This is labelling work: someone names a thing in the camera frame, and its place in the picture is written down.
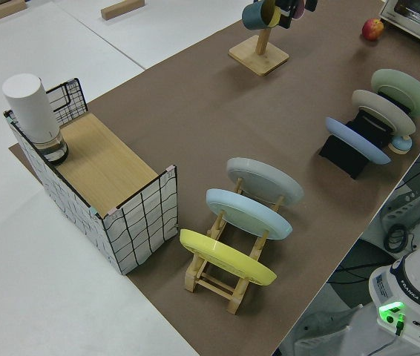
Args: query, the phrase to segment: green light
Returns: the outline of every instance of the green light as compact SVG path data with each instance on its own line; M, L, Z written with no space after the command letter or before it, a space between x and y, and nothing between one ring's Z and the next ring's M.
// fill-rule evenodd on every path
M381 306L380 308L378 308L378 312L380 313L381 319L387 321L387 317L390 316L391 312L399 312L399 310L403 307L404 304L402 302L393 302L385 306Z

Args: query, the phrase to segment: brown table mat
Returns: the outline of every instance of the brown table mat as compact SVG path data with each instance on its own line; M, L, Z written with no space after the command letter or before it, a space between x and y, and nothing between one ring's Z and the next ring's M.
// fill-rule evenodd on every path
M211 226L206 190L232 188L226 160L234 156L273 165L305 190L301 202L280 210L293 233L269 241L260 259L278 278L250 286L236 316L222 297L184 290L191 254L178 238L129 274L201 355L270 355L419 155L420 119L407 155L385 150L393 161L369 164L357 180L318 155L329 135L325 117L353 119L352 92L371 90L375 70L420 80L420 41L392 27L377 42L360 37L381 6L320 1L290 30L276 27L269 41L290 57L266 77L227 55L255 34L238 22L89 104L155 171L177 165L181 228L205 233ZM222 241L246 252L254 242L232 227Z

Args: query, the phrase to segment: apple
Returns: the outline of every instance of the apple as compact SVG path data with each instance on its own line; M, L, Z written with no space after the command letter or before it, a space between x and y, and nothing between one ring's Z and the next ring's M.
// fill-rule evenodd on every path
M384 25L379 19L366 20L361 29L361 34L369 41L375 41L383 32Z

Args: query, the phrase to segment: wooden mug stand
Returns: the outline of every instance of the wooden mug stand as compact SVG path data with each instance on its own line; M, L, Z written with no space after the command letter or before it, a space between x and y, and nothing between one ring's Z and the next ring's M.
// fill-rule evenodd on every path
M241 178L238 179L236 187L234 189L235 193L242 194L242 190L241 190L242 181L243 180ZM281 195L279 200L273 205L272 207L273 211L279 210L280 205L283 203L283 199L284 199L284 196ZM226 226L226 221L223 219L224 214L225 214L224 211L221 211L218 214L217 219L215 220L212 227L207 231L206 236L216 241L220 239L220 236L223 233L223 229ZM249 255L253 260L257 260L257 261L259 260L268 235L269 235L269 232L265 231L263 236L258 237L256 239L255 244L253 245L252 251ZM197 285L201 285L213 291L214 293L221 295L222 297L229 300L226 310L232 314L235 314L246 293L249 280L246 278L240 278L237 282L237 285L235 287L231 287L228 284L206 273L207 263L208 263L207 260L204 260L198 254L194 254L192 262L186 271L185 288L188 291L193 292L195 288L197 287Z
M282 65L289 58L271 43L268 43L271 28L260 30L259 36L253 36L230 49L229 55L259 76L265 76Z

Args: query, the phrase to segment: white table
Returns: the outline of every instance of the white table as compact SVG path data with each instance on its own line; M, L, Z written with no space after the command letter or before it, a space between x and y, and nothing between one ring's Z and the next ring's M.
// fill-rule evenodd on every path
M145 0L145 6L105 21L101 9L119 0L54 0L139 66L149 68L241 20L249 0Z
M0 355L195 355L8 150L9 76L78 77L89 101L142 72L53 2L27 4L0 20Z

